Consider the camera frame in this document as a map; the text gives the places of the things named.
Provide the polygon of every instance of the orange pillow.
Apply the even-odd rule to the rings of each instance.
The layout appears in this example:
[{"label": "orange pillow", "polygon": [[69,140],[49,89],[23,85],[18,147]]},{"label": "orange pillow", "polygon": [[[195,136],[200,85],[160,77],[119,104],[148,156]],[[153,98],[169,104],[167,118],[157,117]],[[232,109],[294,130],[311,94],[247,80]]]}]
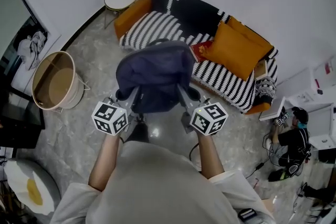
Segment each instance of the orange pillow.
[{"label": "orange pillow", "polygon": [[261,45],[248,40],[221,22],[213,44],[202,56],[225,66],[231,73],[246,81],[264,51]]},{"label": "orange pillow", "polygon": [[273,46],[267,40],[263,39],[262,36],[258,35],[256,32],[252,31],[247,26],[245,26],[241,22],[237,21],[235,17],[230,16],[230,19],[227,22],[227,24],[232,29],[241,33],[247,39],[261,45],[264,49],[264,52],[262,53],[262,57],[264,57],[270,50],[273,49]]}]

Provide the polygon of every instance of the black shirt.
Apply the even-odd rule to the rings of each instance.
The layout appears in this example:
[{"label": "black shirt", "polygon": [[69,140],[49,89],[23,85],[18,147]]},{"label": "black shirt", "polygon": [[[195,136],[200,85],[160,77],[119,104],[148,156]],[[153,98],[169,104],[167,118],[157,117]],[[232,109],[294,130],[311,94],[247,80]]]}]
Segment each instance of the black shirt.
[{"label": "black shirt", "polygon": [[281,146],[288,146],[290,159],[302,160],[306,156],[306,148],[309,145],[309,135],[306,128],[292,129],[286,133],[279,134]]}]

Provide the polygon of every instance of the sleeve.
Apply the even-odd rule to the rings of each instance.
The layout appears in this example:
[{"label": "sleeve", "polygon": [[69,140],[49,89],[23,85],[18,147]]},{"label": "sleeve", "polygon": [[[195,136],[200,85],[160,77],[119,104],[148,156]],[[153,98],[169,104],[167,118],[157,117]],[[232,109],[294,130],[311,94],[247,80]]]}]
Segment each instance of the sleeve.
[{"label": "sleeve", "polygon": [[237,213],[243,209],[251,208],[265,223],[275,224],[274,217],[266,209],[263,201],[241,171],[224,172],[210,178],[209,181],[221,190]]},{"label": "sleeve", "polygon": [[286,133],[278,135],[280,146],[288,146],[289,144],[298,144],[302,141],[302,137],[298,129],[289,130]]},{"label": "sleeve", "polygon": [[50,224],[85,223],[87,211],[101,192],[86,184],[71,183]]}]

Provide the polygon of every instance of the black and white striped sofa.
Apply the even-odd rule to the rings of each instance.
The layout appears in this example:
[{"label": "black and white striped sofa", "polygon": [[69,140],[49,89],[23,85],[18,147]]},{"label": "black and white striped sofa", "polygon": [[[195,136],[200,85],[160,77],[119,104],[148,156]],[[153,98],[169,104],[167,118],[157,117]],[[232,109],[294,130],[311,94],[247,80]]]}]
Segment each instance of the black and white striped sofa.
[{"label": "black and white striped sofa", "polygon": [[[198,44],[212,40],[220,21],[227,23],[230,18],[226,12],[200,0],[150,1],[148,5],[146,0],[140,0],[138,4],[140,7],[136,7],[146,11],[141,17],[138,15],[139,18],[132,18],[131,13],[134,13],[132,11],[134,8],[130,7],[115,20],[114,26],[122,48],[143,49],[150,42],[160,38],[181,40],[188,45]],[[223,65],[208,60],[195,63],[193,80],[220,95],[240,111],[247,113],[253,106],[265,102],[270,105],[275,97],[277,82],[275,56],[277,54],[278,50],[273,48],[264,57],[269,77],[258,82],[254,79],[254,71],[247,81],[244,81]]]}]

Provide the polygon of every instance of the marble floor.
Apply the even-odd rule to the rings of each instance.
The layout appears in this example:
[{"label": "marble floor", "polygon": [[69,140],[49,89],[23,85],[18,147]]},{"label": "marble floor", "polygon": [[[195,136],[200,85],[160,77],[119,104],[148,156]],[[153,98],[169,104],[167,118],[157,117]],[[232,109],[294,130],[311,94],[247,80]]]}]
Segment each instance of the marble floor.
[{"label": "marble floor", "polygon": [[[86,183],[95,163],[104,134],[96,131],[91,113],[98,101],[118,87],[115,78],[120,60],[128,54],[118,46],[113,24],[104,29],[104,14],[97,17],[67,50],[74,58],[77,72],[88,81],[91,90],[85,91],[80,103],[61,114],[45,111],[46,129],[41,132],[34,150],[20,150],[18,157],[35,160],[45,168],[57,183],[63,195],[71,182]],[[224,128],[214,136],[214,141],[226,170],[240,169],[245,176],[267,159],[262,139],[270,130],[270,122],[258,120],[258,114],[245,116],[227,102],[207,93],[212,101],[219,101],[229,113]],[[186,134],[180,119],[182,108],[176,106],[167,113],[148,114],[151,143],[166,147],[188,157],[196,143],[196,135]],[[198,150],[192,160],[200,165]],[[313,159],[304,166],[300,176],[282,182],[269,183],[268,174],[276,168],[267,162],[248,181],[262,199],[270,198],[274,204],[277,223],[304,223],[304,215],[312,201],[299,198],[293,214],[296,191],[302,182],[308,181],[319,188],[329,180],[330,168]],[[50,216],[38,218],[47,223]]]}]

